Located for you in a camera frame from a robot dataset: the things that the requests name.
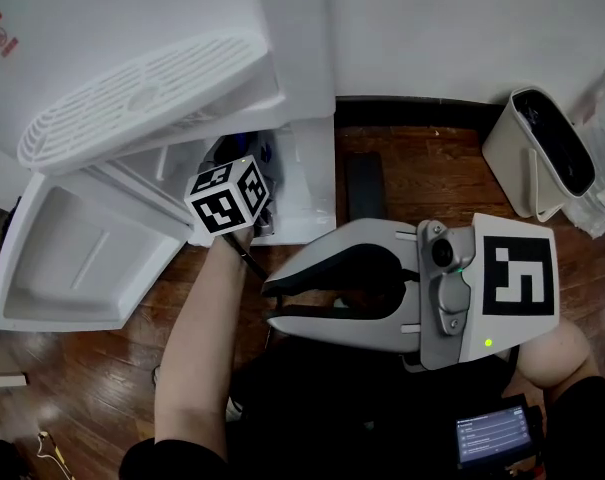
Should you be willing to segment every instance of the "white trash can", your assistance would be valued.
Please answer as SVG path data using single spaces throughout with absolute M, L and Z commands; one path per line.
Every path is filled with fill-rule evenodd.
M 588 151 L 558 105 L 543 90 L 515 90 L 482 154 L 520 217 L 540 222 L 593 184 Z

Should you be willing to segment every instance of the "white refrigerator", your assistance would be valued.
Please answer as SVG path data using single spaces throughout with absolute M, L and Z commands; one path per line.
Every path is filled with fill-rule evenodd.
M 326 0 L 0 0 L 0 149 L 33 172 L 0 254 L 0 329 L 121 328 L 187 242 L 222 135 L 259 131 L 274 233 L 335 228 Z

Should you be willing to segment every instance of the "camera lens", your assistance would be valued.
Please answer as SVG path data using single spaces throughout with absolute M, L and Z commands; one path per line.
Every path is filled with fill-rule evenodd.
M 448 267 L 453 261 L 453 248 L 448 240 L 440 238 L 433 244 L 431 249 L 433 262 L 438 267 Z

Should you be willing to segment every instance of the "open door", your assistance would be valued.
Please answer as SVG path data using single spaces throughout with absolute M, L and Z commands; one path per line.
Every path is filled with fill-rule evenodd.
M 0 329 L 121 328 L 191 233 L 87 172 L 35 174 L 0 253 Z

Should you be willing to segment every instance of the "wooden floor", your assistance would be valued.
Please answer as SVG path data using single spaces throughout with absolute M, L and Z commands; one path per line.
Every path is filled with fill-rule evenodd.
M 450 128 L 358 128 L 337 132 L 338 217 L 345 216 L 342 155 L 378 151 L 383 160 L 389 218 L 417 225 L 438 218 L 469 225 L 475 212 L 514 217 L 485 164 L 474 131 Z M 605 236 L 591 240 L 563 215 L 556 233 L 562 313 L 590 338 L 605 376 Z M 256 248 L 267 271 L 297 247 Z M 73 334 L 0 332 L 0 363 L 28 373 L 26 388 L 0 390 L 0 437 L 14 440 L 42 479 L 62 478 L 56 466 L 35 458 L 36 432 L 55 437 L 78 480 L 114 479 L 124 452 L 153 435 L 151 371 L 160 362 L 171 327 L 204 260 L 185 247 L 162 274 L 124 329 Z M 268 302 L 249 275 L 240 315 L 235 362 L 263 349 Z M 540 392 L 515 378 L 510 393 Z

